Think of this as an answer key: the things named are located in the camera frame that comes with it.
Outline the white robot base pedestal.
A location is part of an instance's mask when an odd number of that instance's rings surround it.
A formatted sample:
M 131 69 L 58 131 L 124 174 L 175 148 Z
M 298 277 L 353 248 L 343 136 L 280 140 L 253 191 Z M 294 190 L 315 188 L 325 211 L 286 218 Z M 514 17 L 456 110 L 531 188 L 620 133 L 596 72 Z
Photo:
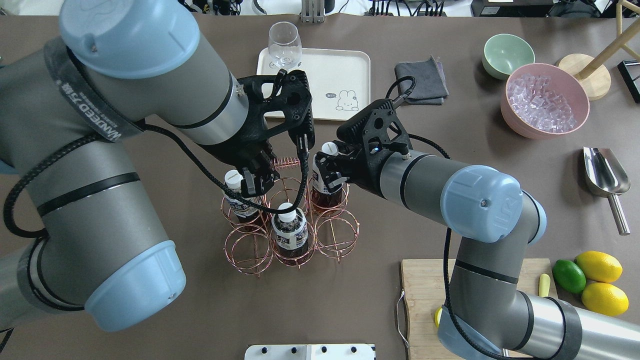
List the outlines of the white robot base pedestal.
M 374 344 L 254 344 L 244 354 L 245 360 L 375 360 Z

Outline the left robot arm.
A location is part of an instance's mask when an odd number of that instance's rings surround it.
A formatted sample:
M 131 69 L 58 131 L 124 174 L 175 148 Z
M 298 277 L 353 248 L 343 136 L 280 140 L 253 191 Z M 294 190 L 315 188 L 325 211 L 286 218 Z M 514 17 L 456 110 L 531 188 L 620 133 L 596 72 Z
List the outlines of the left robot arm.
M 1 70 L 1 166 L 44 224 L 1 259 L 1 328 L 87 312 L 134 326 L 185 289 L 122 141 L 159 116 L 219 161 L 266 180 L 265 121 L 176 0 L 66 0 L 60 35 Z

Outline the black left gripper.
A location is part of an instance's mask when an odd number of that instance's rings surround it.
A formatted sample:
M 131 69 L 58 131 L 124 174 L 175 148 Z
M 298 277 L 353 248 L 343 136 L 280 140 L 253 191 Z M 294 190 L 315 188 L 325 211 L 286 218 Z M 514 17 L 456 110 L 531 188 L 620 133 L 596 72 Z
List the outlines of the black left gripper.
M 247 130 L 242 129 L 226 141 L 215 145 L 203 145 L 202 148 L 220 162 L 234 166 L 241 172 L 244 198 L 267 193 L 279 179 L 279 172 L 272 166 L 272 160 L 275 159 L 272 144 L 267 139 L 250 139 Z

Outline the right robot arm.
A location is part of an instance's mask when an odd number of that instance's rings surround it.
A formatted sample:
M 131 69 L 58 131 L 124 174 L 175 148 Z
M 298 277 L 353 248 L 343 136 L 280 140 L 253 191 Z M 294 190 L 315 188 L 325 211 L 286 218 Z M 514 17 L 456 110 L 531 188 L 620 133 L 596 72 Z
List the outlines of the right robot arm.
M 467 360 L 501 359 L 503 349 L 541 360 L 637 360 L 639 326 L 517 289 L 528 245 L 546 230 L 546 212 L 519 182 L 468 165 L 389 145 L 365 157 L 319 152 L 329 188 L 363 181 L 372 193 L 462 235 L 439 323 L 441 344 Z

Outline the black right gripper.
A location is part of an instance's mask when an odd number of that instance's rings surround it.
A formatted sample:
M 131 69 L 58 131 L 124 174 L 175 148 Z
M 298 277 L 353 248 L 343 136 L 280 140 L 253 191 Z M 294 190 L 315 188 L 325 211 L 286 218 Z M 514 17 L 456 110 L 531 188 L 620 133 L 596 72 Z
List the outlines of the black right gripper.
M 371 153 L 362 145 L 339 145 L 340 154 L 319 152 L 316 164 L 329 193 L 336 193 L 348 182 L 364 191 L 381 193 L 380 178 L 384 163 L 393 151 L 380 149 Z

